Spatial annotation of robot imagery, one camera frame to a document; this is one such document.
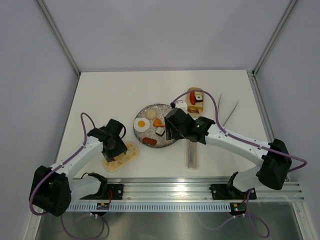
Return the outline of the beige patterned lunch box lid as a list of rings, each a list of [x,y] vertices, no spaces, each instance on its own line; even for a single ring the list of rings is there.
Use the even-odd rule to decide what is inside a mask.
[[[138,146],[132,141],[126,141],[125,145],[127,147],[126,153],[122,153],[119,156],[116,156],[115,161],[107,162],[104,161],[102,163],[104,169],[109,173],[115,173],[118,170],[122,169],[130,162],[134,161],[139,155],[140,150]]]

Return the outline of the brown fried chicken piece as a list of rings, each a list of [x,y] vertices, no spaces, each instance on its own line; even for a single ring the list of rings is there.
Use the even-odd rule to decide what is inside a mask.
[[[202,109],[201,108],[194,108],[194,107],[191,107],[191,106],[188,106],[187,108],[187,112],[190,113],[190,114],[201,114],[202,113]]]

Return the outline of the red sausage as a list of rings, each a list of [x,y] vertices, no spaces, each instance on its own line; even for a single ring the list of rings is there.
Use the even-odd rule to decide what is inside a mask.
[[[189,94],[189,101],[193,106],[196,104],[196,97],[195,97],[195,93],[194,92],[191,92]]]

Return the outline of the sushi roll green centre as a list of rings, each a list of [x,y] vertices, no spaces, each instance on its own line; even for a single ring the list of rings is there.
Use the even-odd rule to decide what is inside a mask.
[[[203,95],[201,95],[201,94],[196,94],[195,95],[195,102],[196,103],[201,103],[203,101],[204,101],[204,96]]]

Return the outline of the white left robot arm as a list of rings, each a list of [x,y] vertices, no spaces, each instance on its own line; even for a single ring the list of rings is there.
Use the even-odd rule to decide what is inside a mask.
[[[100,128],[84,132],[79,149],[61,162],[38,167],[33,176],[29,208],[34,215],[40,215],[35,207],[53,216],[61,216],[73,201],[82,198],[103,199],[109,196],[108,179],[98,173],[75,180],[74,177],[94,157],[101,155],[107,162],[127,152],[123,142],[126,127],[115,119]]]

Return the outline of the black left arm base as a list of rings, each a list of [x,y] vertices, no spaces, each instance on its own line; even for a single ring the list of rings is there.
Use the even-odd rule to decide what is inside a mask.
[[[124,185],[109,183],[98,173],[84,173],[80,179],[70,183],[71,201],[76,200],[122,200]]]

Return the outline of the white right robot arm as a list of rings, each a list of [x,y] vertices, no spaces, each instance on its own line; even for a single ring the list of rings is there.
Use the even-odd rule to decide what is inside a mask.
[[[285,143],[258,141],[220,128],[218,123],[206,117],[193,119],[180,108],[173,108],[164,118],[167,140],[187,139],[193,143],[211,145],[239,155],[254,167],[232,174],[225,187],[216,192],[223,199],[240,199],[251,189],[265,186],[281,190],[290,170],[292,160]]]

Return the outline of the beige lunch box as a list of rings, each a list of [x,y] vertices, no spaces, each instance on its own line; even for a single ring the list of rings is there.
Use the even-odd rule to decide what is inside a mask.
[[[187,113],[190,114],[191,117],[193,118],[198,118],[200,117],[203,113],[204,113],[204,109],[205,109],[205,94],[203,92],[201,92],[201,88],[198,88],[198,87],[190,87],[188,90],[189,91],[192,91],[195,93],[195,95],[203,95],[203,102],[196,102],[195,105],[192,105],[190,103],[190,93],[188,93],[185,97],[185,101],[186,101],[186,104],[187,104]],[[194,113],[189,113],[188,112],[188,106],[191,106],[193,108],[200,108],[202,109],[202,113],[200,114],[194,114]]]

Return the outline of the sushi roll white centre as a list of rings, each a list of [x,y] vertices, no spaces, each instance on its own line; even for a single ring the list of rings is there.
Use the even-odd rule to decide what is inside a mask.
[[[157,127],[155,134],[162,137],[165,134],[165,128],[164,127]]]

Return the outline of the orange chicken drumstick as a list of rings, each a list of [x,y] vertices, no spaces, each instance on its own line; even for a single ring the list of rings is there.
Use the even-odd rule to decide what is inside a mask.
[[[165,127],[165,125],[162,123],[161,119],[159,119],[159,118],[156,118],[153,121],[153,126],[156,128],[164,128]]]

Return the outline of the white steamed bun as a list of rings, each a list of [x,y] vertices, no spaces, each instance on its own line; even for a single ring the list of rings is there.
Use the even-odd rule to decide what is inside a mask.
[[[154,120],[157,118],[157,111],[155,109],[151,108],[146,111],[145,115],[146,115],[147,119]]]

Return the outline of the red bacon strip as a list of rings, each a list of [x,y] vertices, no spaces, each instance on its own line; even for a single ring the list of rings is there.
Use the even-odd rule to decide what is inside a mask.
[[[151,146],[155,146],[157,144],[157,140],[153,139],[153,138],[149,138],[149,137],[144,137],[142,139],[142,143],[147,144],[147,145],[151,145]]]

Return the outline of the clear cutlery case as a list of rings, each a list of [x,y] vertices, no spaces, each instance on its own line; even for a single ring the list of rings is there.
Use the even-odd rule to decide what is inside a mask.
[[[198,168],[198,145],[196,142],[186,143],[186,165],[190,170]]]

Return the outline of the fried egg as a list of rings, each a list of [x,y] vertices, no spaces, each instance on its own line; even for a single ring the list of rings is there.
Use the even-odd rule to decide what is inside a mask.
[[[147,131],[150,126],[150,121],[145,117],[136,118],[133,122],[133,129],[139,133]]]

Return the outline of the aluminium rail frame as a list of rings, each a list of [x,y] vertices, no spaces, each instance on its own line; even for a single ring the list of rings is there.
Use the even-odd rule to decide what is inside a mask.
[[[257,102],[252,75],[246,70],[178,70],[84,72],[80,75],[59,157],[66,157],[83,139],[80,114],[86,112],[88,129],[122,122],[126,141],[136,142],[133,120],[154,103],[169,104],[191,87],[209,92],[220,101],[219,119],[235,132],[257,140],[271,140]],[[132,202],[208,202],[210,185],[226,182],[236,171],[253,166],[248,160],[219,147],[199,145],[197,169],[187,168],[187,142],[155,149],[138,144],[139,157],[117,172],[105,169],[102,155],[95,156],[77,174],[95,172],[110,182],[124,184],[124,199]]]

